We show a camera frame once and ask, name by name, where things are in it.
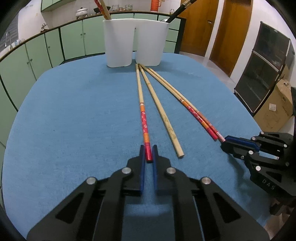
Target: blue tablecloth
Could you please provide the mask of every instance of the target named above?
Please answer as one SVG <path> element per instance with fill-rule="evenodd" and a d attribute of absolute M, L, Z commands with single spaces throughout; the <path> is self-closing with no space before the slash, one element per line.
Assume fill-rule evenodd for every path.
<path fill-rule="evenodd" d="M 161 76 L 190 100 L 223 136 L 250 138 L 260 129 L 234 94 L 189 57 L 164 53 Z M 142 81 L 151 144 L 189 177 L 208 176 L 261 225 L 269 196 L 253 184 L 248 169 L 220 149 L 195 118 L 148 75 L 185 157 L 178 160 L 168 133 Z M 87 177 L 102 179 L 137 156 L 143 143 L 135 63 L 109 68 L 106 57 L 76 60 L 45 72 L 25 98 L 13 123 L 3 165 L 3 197 L 12 223 L 26 236 Z M 152 165 L 144 194 L 127 198 L 126 241 L 174 240 L 170 197 L 154 195 Z"/>

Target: metal screw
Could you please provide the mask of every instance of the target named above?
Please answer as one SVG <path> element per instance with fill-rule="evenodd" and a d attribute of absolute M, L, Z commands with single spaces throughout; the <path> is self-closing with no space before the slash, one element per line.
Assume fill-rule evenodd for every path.
<path fill-rule="evenodd" d="M 175 173 L 176 173 L 176 169 L 173 168 L 173 167 L 169 167 L 169 168 L 167 169 L 167 173 L 168 173 L 168 174 L 175 174 Z"/>
<path fill-rule="evenodd" d="M 208 185 L 211 183 L 211 179 L 208 178 L 208 177 L 203 177 L 202 178 L 202 183 L 205 184 L 205 185 Z"/>
<path fill-rule="evenodd" d="M 123 174 L 130 174 L 131 173 L 131 169 L 129 167 L 124 167 L 121 171 Z"/>
<path fill-rule="evenodd" d="M 87 180 L 86 180 L 86 183 L 88 185 L 93 185 L 94 183 L 96 182 L 96 179 L 94 177 L 89 177 Z"/>

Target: floor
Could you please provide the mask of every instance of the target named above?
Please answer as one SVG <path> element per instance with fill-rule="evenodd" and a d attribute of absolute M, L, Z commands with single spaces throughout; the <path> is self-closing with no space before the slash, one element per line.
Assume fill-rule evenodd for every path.
<path fill-rule="evenodd" d="M 196 60 L 197 62 L 201 63 L 204 67 L 206 67 L 213 74 L 215 74 L 218 77 L 218 79 L 221 82 L 223 82 L 232 92 L 234 91 L 236 83 L 231 78 L 229 78 L 228 75 L 226 75 L 211 60 L 209 60 L 209 59 L 207 59 L 205 57 L 199 56 L 199 55 L 191 54 L 191 53 L 180 52 L 180 54 L 186 55 L 186 56 Z"/>

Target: white utensil holder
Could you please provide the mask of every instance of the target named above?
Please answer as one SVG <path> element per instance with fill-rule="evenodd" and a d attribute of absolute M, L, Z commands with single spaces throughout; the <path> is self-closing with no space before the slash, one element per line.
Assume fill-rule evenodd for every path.
<path fill-rule="evenodd" d="M 147 66 L 160 64 L 169 23 L 125 18 L 104 20 L 103 25 L 109 67 L 131 64 L 135 28 L 138 32 L 136 62 Z"/>

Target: brown door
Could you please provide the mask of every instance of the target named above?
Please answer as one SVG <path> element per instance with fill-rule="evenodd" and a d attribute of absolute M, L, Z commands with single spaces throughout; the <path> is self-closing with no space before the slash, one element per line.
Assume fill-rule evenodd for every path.
<path fill-rule="evenodd" d="M 249 29 L 252 0 L 225 0 L 222 17 L 210 56 L 228 76 L 239 58 Z"/>
<path fill-rule="evenodd" d="M 213 30 L 219 0 L 197 0 L 179 16 L 186 18 L 181 51 L 204 56 Z"/>

